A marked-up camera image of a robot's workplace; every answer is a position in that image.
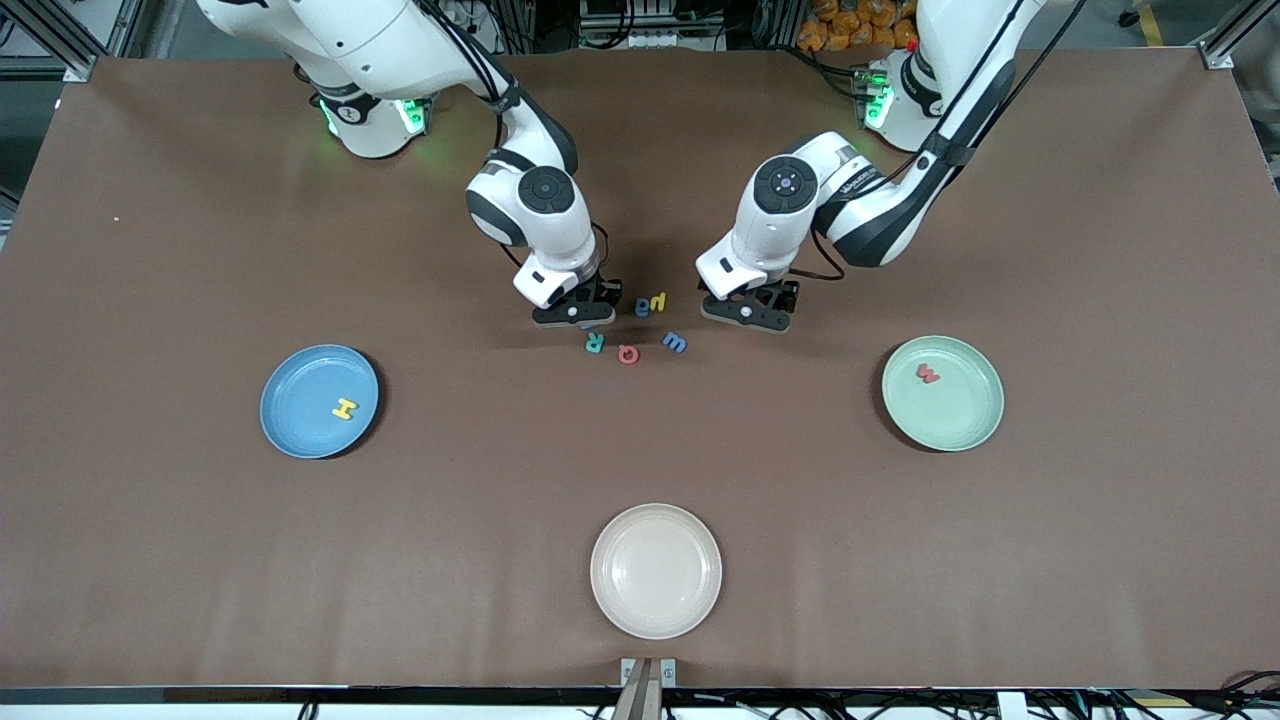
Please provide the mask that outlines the grey metal rack device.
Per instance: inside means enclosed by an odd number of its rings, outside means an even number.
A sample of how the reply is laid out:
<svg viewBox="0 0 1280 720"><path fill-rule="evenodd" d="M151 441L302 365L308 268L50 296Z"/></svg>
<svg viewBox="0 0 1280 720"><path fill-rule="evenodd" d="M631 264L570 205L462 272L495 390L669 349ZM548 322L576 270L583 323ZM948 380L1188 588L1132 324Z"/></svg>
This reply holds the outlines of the grey metal rack device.
<svg viewBox="0 0 1280 720"><path fill-rule="evenodd" d="M728 0L577 0L576 42L595 50L726 50Z"/></svg>

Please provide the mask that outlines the table cover mat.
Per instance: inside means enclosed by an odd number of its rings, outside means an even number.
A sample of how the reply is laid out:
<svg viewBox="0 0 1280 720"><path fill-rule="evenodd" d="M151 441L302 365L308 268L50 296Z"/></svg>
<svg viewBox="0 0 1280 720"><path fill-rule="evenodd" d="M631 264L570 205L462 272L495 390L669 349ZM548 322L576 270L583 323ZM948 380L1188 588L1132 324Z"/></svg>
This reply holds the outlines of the table cover mat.
<svg viewBox="0 0 1280 720"><path fill-rule="evenodd" d="M806 282L787 334L709 322L695 258L755 168L841 129L755 53L511 59L571 128L623 310L540 329L463 188L492 117L365 161L289 61L101 61L65 87L0 252L0 685L1212 688L1280 669L1280 195L1192 50L1057 50L887 266ZM667 332L684 354L662 345ZM941 334L998 429L909 439L881 377ZM303 460L262 388L344 345L372 429ZM632 366L617 346L640 350ZM671 641L589 564L641 503L724 561Z"/></svg>

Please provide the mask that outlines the aluminium frame post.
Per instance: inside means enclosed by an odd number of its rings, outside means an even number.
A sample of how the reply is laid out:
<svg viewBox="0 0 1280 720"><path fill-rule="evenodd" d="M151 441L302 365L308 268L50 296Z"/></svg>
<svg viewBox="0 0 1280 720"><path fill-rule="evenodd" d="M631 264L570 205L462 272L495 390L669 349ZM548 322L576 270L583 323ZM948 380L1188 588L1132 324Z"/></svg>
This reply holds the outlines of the aluminium frame post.
<svg viewBox="0 0 1280 720"><path fill-rule="evenodd" d="M46 54L0 54L0 79L86 82L99 58L109 54L84 26L55 0L0 0L0 12Z"/></svg>
<svg viewBox="0 0 1280 720"><path fill-rule="evenodd" d="M1238 0L1212 27L1194 41L1206 70L1234 67L1233 51L1263 20L1280 9L1280 0Z"/></svg>

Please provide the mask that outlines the orange bagged items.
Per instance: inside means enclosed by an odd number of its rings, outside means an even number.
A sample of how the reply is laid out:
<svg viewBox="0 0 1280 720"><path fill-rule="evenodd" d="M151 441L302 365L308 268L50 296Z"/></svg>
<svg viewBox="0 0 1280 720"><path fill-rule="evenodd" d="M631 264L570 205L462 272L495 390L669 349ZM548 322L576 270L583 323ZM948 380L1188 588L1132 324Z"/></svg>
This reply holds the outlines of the orange bagged items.
<svg viewBox="0 0 1280 720"><path fill-rule="evenodd" d="M795 46L804 53L918 46L918 0L810 0Z"/></svg>

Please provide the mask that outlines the green plate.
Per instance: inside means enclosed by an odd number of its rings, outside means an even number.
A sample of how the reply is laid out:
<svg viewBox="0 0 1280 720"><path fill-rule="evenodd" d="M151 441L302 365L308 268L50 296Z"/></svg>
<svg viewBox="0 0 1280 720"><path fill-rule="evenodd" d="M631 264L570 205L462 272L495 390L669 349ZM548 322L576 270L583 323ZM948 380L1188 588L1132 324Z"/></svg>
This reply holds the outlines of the green plate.
<svg viewBox="0 0 1280 720"><path fill-rule="evenodd" d="M941 380L924 384L916 366L928 363ZM984 443L1005 413L1004 383L993 363L965 341L928 334L888 356L881 395L893 424L915 443L963 452Z"/></svg>

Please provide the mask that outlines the blue plate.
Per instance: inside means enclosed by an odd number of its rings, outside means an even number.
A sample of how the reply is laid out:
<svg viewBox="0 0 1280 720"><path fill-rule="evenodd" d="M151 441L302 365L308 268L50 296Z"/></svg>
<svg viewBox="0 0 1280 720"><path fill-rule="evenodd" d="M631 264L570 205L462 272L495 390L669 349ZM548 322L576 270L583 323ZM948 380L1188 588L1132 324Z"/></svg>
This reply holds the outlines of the blue plate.
<svg viewBox="0 0 1280 720"><path fill-rule="evenodd" d="M332 415L338 398L358 405L351 421ZM314 345L293 352L268 378L259 421L282 454L324 460L352 450L372 429L381 406L381 380L372 361L344 345Z"/></svg>

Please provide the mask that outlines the beige plate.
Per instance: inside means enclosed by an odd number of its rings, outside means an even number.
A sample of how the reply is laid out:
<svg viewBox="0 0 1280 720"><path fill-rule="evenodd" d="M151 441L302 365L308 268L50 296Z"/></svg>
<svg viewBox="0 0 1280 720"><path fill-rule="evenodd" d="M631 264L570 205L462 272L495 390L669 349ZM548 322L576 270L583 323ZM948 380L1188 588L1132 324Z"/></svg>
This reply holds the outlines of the beige plate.
<svg viewBox="0 0 1280 720"><path fill-rule="evenodd" d="M721 596L723 575L710 528L671 503L641 503L612 518L589 564L599 610L643 641L671 641L701 625Z"/></svg>

